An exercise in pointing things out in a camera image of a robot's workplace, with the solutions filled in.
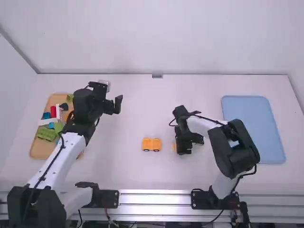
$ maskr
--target cork mat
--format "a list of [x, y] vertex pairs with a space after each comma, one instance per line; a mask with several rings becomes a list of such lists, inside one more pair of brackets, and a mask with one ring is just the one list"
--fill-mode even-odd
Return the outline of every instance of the cork mat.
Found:
[[[44, 112], [50, 112], [50, 107], [55, 105], [55, 104], [62, 104], [62, 103], [67, 103], [68, 104], [68, 111], [62, 111], [62, 118], [65, 119], [65, 116], [68, 114], [69, 111], [73, 110], [73, 102], [68, 102], [67, 101], [67, 95], [68, 94], [52, 94], [48, 101], [47, 104], [44, 108]], [[52, 142], [49, 142], [44, 139], [40, 139], [35, 136], [29, 155], [31, 158], [36, 159], [36, 160], [46, 160], [48, 157], [51, 155], [53, 150], [56, 147], [56, 141], [59, 140], [60, 137], [57, 136], [56, 139]], [[80, 155], [77, 157], [77, 159], [81, 158], [83, 155], [83, 152], [80, 153]]]

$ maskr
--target white wall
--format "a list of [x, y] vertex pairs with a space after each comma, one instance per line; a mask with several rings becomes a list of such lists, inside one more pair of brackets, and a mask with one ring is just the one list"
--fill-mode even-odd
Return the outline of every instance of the white wall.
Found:
[[304, 108], [302, 0], [2, 0], [42, 73], [289, 73]]
[[0, 34], [0, 168], [9, 152], [37, 74]]

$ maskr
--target blue mat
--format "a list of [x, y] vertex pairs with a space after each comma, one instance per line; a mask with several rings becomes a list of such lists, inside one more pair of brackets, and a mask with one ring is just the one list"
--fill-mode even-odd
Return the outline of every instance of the blue mat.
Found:
[[221, 101], [226, 121], [243, 121], [260, 153], [260, 163], [282, 164], [286, 161], [276, 121], [265, 97], [229, 95]]

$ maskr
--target orange toy car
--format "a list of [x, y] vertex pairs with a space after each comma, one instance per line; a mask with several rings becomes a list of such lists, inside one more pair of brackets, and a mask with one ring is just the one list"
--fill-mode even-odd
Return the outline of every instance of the orange toy car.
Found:
[[142, 150], [159, 152], [162, 149], [161, 143], [160, 139], [144, 138], [142, 140]]

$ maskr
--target red toy block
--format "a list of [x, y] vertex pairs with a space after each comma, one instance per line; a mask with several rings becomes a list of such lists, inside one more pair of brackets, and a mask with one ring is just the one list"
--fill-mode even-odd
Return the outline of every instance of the red toy block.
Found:
[[51, 118], [56, 118], [56, 106], [51, 106]]

